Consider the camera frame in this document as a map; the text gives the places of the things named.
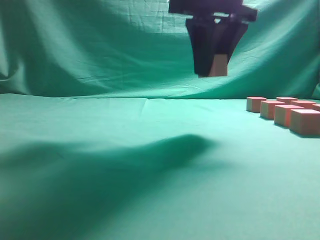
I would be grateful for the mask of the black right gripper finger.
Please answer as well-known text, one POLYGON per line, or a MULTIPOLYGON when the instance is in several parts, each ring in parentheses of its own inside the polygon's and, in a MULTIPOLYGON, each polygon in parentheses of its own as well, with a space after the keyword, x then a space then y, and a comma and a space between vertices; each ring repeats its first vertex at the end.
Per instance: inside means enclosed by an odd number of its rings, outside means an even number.
POLYGON ((240 39, 248 30, 248 24, 242 21, 221 21, 216 25, 217 45, 215 55, 225 54, 228 63, 239 43, 240 39))

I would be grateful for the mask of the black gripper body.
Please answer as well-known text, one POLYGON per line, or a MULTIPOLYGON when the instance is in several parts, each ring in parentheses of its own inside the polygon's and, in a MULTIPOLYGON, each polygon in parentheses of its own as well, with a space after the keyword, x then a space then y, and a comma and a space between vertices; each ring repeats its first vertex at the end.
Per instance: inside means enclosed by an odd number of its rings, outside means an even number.
POLYGON ((246 22, 255 22, 258 16, 258 10, 244 5, 242 0, 169 0, 168 2, 170 14, 208 17, 221 13, 231 19, 246 22))

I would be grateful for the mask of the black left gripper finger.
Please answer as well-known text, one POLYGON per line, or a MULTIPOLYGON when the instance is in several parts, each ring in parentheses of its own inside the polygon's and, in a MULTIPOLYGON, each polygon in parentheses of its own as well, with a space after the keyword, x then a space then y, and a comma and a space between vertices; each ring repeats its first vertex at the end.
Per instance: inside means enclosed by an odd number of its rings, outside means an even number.
POLYGON ((185 21, 192 54, 194 73, 201 78, 217 77, 218 68, 215 63, 214 30, 216 23, 213 18, 189 18, 185 21))

